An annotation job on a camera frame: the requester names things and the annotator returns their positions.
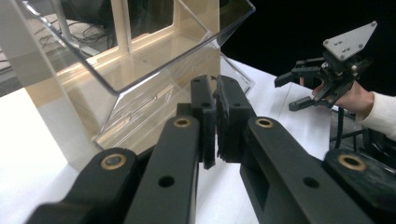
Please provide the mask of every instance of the white sleeve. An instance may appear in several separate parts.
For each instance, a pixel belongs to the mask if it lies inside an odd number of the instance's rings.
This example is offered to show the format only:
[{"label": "white sleeve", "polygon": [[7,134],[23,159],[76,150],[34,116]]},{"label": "white sleeve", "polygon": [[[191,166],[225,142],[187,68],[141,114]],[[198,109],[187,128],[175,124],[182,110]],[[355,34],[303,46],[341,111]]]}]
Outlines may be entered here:
[{"label": "white sleeve", "polygon": [[383,133],[390,140],[396,141],[396,97],[374,92],[374,105],[367,118],[359,114],[356,121],[369,129]]}]

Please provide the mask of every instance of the transparent plastic container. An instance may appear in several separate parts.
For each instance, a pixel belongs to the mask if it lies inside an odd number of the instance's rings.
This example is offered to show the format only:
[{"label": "transparent plastic container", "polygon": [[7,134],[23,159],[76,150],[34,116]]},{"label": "transparent plastic container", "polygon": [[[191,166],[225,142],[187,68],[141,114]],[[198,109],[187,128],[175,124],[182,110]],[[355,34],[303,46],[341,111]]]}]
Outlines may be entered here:
[{"label": "transparent plastic container", "polygon": [[[35,49],[12,57],[11,64],[78,169],[99,150],[123,147],[139,154],[154,146],[177,104],[191,101],[194,77],[230,76],[245,92],[254,85],[220,52],[254,12],[247,0],[11,5]],[[26,68],[26,60],[33,60],[37,71]]]}]

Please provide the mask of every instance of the black background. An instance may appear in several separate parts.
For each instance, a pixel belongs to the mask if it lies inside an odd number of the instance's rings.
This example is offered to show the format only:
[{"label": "black background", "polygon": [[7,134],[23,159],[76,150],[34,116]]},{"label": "black background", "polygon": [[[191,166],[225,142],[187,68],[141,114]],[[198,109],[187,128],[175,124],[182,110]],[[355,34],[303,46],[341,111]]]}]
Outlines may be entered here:
[{"label": "black background", "polygon": [[368,91],[396,95],[396,1],[251,0],[254,12],[221,47],[228,57],[275,76],[296,61],[317,58],[327,38],[372,21],[378,25],[362,57],[374,63],[359,83]]}]

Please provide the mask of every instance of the human hand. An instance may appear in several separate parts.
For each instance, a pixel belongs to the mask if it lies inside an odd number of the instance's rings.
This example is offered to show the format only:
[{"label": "human hand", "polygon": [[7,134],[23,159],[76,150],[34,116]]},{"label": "human hand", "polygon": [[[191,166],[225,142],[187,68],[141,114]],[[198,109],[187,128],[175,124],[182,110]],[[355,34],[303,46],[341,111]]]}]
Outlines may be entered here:
[{"label": "human hand", "polygon": [[[314,96],[317,95],[323,87],[324,82],[322,82],[320,86],[316,87],[312,91],[312,94]],[[374,95],[372,92],[364,89],[359,82],[354,81],[352,88],[338,99],[335,104],[366,118],[373,108]]]}]

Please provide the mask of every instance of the white table surface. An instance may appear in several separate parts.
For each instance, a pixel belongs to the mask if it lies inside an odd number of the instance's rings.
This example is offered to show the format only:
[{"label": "white table surface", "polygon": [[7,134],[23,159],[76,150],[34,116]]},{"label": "white table surface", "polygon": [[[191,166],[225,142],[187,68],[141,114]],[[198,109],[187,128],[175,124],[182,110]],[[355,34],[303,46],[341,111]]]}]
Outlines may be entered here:
[{"label": "white table surface", "polygon": [[[311,155],[329,148],[331,111],[289,103],[311,94],[296,84],[274,87],[276,77],[233,61],[255,86],[247,98],[258,116],[278,120]],[[35,208],[60,201],[78,172],[67,164],[25,89],[0,98],[0,223],[23,223]],[[238,164],[221,160],[209,171],[200,164],[196,223],[258,223]]]}]

